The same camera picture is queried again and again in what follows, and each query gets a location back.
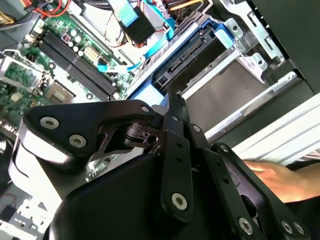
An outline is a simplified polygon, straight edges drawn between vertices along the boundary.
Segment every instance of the motherboard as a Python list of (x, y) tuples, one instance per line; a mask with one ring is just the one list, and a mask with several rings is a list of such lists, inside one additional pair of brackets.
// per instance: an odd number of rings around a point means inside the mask
[(39, 18), (18, 49), (0, 59), (0, 128), (15, 133), (24, 110), (51, 104), (126, 98), (130, 73), (101, 73), (119, 65), (68, 14)]

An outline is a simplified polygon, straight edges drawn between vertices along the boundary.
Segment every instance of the human hand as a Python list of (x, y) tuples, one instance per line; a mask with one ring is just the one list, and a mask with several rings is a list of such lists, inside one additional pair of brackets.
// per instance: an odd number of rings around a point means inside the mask
[(307, 181), (298, 172), (271, 162), (244, 162), (282, 202), (308, 198)]

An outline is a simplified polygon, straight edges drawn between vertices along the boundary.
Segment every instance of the green circuit board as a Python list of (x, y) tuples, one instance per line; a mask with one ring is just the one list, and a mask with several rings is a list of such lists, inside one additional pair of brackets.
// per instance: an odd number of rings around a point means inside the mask
[[(98, 52), (101, 58), (107, 61), (109, 65), (118, 65), (118, 62), (113, 58), (113, 56), (100, 48), (99, 45), (96, 44), (95, 41), (91, 39), (90, 36), (88, 36), (83, 30), (81, 30), (67, 14), (55, 18), (47, 18), (45, 20), (39, 19), (31, 31), (31, 35), (36, 28), (50, 29), (60, 38), (67, 34), (71, 38), (71, 41), (75, 43), (75, 36), (70, 35), (70, 32), (74, 30), (76, 31), (76, 36), (80, 37), (80, 41), (76, 41), (76, 46), (79, 49), (83, 50), (86, 47), (92, 47)], [(57, 64), (56, 67), (52, 69), (50, 64), (52, 64), (53, 61), (43, 52), (41, 52), (37, 48), (36, 44), (30, 44), (29, 41), (24, 41), (21, 43), (19, 50), (22, 56), (41, 66), (46, 71), (51, 72), (52, 76), (54, 76), (54, 80), (58, 81), (58, 83), (61, 85), (61, 88), (64, 90), (66, 89), (70, 93), (70, 96), (73, 96), (70, 103), (100, 101), (100, 99), (98, 99), (93, 93), (81, 85), (77, 79), (74, 79), (72, 76), (70, 76), (65, 69), (60, 68)], [(96, 63), (86, 55), (83, 55), (82, 58), (84, 58), (84, 60), (86, 60), (89, 64), (95, 66)], [(125, 99), (127, 88), (133, 80), (133, 77), (129, 73), (104, 73), (104, 75), (116, 86), (116, 94), (118, 96), (117, 99)], [(37, 82), (41, 79), (39, 72), (32, 69), (26, 69), (15, 62), (10, 64), (4, 73), (4, 76), (31, 89), (34, 88), (37, 85)], [(56, 104), (50, 101), (47, 97), (47, 93), (50, 91), (50, 85), (45, 85), (45, 87), (41, 90), (43, 91), (41, 95), (32, 94), (23, 88), (0, 82), (0, 127), (2, 120), (6, 120), (12, 126), (18, 127), (22, 119), (23, 111), (28, 108)]]

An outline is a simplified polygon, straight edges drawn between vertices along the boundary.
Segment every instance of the ribbon cable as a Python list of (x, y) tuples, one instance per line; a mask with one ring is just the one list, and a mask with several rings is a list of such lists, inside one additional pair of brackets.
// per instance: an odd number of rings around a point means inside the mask
[[(166, 45), (175, 34), (176, 21), (170, 18), (164, 18), (160, 10), (153, 5), (150, 5), (148, 0), (143, 0), (148, 6), (163, 20), (168, 29), (165, 31), (163, 37), (159, 39), (141, 58), (138, 63), (133, 66), (126, 65), (102, 65), (98, 64), (98, 70), (102, 73), (128, 73), (136, 70), (146, 59), (150, 58), (153, 54), (158, 52), (164, 45)], [(130, 26), (137, 18), (133, 7), (127, 0), (109, 0), (110, 5), (114, 9), (115, 14), (121, 19), (123, 25)]]

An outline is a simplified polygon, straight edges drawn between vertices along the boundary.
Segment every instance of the circuit board chip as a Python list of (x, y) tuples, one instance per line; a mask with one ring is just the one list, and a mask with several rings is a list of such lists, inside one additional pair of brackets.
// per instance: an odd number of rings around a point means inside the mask
[(45, 98), (52, 104), (69, 104), (76, 97), (75, 94), (55, 80), (45, 94)]
[(71, 37), (68, 34), (63, 34), (61, 37), (62, 41), (64, 41), (66, 44), (68, 44), (71, 40)]

